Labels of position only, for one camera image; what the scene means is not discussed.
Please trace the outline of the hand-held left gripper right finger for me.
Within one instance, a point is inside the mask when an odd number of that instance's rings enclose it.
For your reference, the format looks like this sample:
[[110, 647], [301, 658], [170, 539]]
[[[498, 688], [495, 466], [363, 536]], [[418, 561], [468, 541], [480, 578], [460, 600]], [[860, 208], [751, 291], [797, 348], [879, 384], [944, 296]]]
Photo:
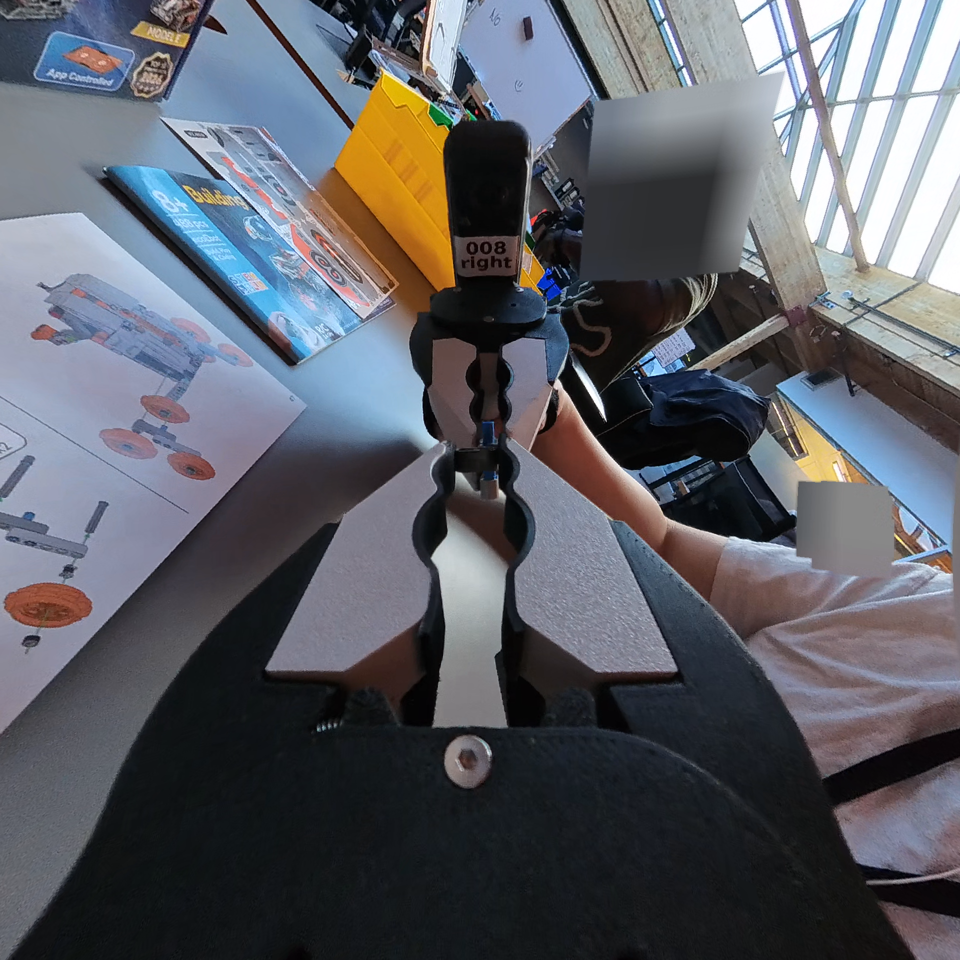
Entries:
[[568, 689], [665, 684], [679, 670], [606, 513], [514, 440], [499, 439], [506, 580], [498, 660], [507, 722], [538, 726]]

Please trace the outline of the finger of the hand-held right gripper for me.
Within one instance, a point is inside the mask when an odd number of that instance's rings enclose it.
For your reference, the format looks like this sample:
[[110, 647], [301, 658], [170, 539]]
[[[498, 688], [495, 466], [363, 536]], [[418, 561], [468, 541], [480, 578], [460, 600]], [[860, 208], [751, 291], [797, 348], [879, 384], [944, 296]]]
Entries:
[[437, 440], [456, 447], [476, 447], [478, 426], [471, 409], [474, 387], [468, 370], [477, 358], [474, 344], [459, 339], [432, 342], [431, 383], [425, 390], [424, 422]]
[[546, 340], [521, 338], [505, 343], [499, 350], [499, 360], [509, 374], [508, 383], [498, 393], [502, 430], [517, 446], [531, 451], [553, 395]]

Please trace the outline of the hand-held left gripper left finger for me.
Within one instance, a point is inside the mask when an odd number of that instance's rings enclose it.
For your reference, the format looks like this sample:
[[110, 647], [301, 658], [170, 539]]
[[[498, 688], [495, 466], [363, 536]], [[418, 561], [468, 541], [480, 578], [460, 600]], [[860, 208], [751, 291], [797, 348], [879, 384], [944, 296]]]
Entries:
[[343, 516], [268, 676], [376, 688], [403, 722], [433, 724], [446, 625], [432, 555], [448, 532], [454, 451], [437, 443]]

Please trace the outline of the grey desk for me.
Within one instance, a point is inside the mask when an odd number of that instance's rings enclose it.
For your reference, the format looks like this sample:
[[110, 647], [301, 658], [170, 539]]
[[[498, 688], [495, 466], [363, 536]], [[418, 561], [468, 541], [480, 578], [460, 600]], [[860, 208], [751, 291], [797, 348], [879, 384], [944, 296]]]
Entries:
[[[429, 447], [409, 334], [431, 288], [334, 162], [367, 91], [344, 83], [330, 18], [308, 2], [215, 2], [162, 106], [2, 84], [11, 131], [2, 215], [82, 212], [198, 309], [306, 410], [2, 734], [2, 957], [69, 874], [127, 751], [213, 627], [326, 522]], [[194, 171], [162, 124], [265, 128], [399, 283], [395, 306], [302, 366], [234, 315], [176, 250], [99, 181], [113, 163]]]

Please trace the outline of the person's right hand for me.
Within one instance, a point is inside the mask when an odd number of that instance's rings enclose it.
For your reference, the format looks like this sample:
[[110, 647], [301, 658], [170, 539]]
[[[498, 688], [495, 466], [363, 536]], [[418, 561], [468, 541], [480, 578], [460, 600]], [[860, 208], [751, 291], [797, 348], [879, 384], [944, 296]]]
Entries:
[[594, 435], [563, 389], [555, 391], [547, 413], [532, 453], [555, 474], [581, 473], [596, 459]]

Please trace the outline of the yellow plastic bin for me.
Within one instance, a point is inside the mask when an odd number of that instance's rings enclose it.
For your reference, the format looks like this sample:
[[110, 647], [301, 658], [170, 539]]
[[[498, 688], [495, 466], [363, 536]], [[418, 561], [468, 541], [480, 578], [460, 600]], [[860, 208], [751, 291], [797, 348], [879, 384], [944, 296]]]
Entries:
[[382, 73], [335, 162], [392, 239], [434, 289], [454, 283], [443, 149], [426, 100]]

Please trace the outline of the whiteboard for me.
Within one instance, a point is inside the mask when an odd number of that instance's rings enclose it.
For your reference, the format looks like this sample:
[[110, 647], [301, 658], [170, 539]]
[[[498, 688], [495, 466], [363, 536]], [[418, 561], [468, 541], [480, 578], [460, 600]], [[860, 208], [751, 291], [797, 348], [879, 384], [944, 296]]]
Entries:
[[594, 94], [547, 1], [479, 2], [460, 46], [499, 116], [526, 129], [535, 153]]

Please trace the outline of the dark blue jacket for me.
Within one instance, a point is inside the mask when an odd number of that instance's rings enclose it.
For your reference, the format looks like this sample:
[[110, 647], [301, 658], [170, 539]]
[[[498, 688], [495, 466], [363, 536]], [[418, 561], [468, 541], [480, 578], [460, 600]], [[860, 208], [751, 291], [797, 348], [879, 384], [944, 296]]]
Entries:
[[698, 457], [733, 462], [761, 437], [771, 400], [707, 370], [625, 373], [601, 394], [602, 447], [627, 470]]

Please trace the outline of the wooden easel with sheet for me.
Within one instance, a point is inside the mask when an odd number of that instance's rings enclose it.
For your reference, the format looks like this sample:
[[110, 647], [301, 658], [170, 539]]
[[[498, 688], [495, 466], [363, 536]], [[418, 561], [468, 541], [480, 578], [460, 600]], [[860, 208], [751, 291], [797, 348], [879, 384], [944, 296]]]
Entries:
[[468, 1], [428, 1], [420, 41], [423, 73], [451, 86]]

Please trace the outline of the open white instruction booklet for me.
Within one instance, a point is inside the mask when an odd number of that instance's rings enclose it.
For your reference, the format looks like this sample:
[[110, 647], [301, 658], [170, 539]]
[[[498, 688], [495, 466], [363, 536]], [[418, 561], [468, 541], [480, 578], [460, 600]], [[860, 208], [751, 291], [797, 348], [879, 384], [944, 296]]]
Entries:
[[6, 729], [305, 404], [83, 214], [1, 247]]

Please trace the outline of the printed sticker sheet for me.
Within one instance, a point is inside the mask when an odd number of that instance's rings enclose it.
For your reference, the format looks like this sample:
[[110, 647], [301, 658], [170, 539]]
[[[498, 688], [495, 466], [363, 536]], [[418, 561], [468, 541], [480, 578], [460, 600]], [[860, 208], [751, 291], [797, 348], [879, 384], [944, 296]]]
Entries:
[[394, 277], [261, 128], [163, 118], [361, 319], [394, 304]]

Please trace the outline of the person's white shirt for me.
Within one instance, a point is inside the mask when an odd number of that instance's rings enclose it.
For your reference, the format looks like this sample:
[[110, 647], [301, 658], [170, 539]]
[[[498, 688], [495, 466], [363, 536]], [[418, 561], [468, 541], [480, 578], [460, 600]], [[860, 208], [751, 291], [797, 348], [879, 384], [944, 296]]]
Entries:
[[[917, 562], [886, 579], [813, 569], [732, 538], [710, 603], [746, 642], [823, 778], [958, 730], [954, 578]], [[839, 804], [860, 864], [917, 875], [958, 867], [958, 760]]]

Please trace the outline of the blue cover manual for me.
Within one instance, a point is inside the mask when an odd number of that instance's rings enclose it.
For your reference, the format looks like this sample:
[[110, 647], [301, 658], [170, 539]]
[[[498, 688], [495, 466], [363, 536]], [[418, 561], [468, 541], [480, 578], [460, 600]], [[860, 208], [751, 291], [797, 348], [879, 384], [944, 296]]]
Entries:
[[228, 183], [139, 165], [102, 172], [292, 364], [364, 325], [326, 276]]

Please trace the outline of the skylight window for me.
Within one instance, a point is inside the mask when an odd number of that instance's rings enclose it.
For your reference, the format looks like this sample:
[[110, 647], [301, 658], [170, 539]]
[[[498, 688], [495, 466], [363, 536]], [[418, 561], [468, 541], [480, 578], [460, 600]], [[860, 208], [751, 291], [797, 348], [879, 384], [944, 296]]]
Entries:
[[[866, 259], [959, 290], [959, 3], [799, 2]], [[849, 228], [784, 1], [734, 6], [759, 74], [784, 74], [774, 129], [815, 245]]]

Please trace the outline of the blue robot kit box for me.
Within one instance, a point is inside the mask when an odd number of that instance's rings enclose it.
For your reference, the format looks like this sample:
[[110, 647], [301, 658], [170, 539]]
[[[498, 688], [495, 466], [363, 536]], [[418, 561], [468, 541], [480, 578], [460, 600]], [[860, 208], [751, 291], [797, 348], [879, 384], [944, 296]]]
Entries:
[[211, 1], [3, 1], [1, 80], [162, 102], [211, 6]]

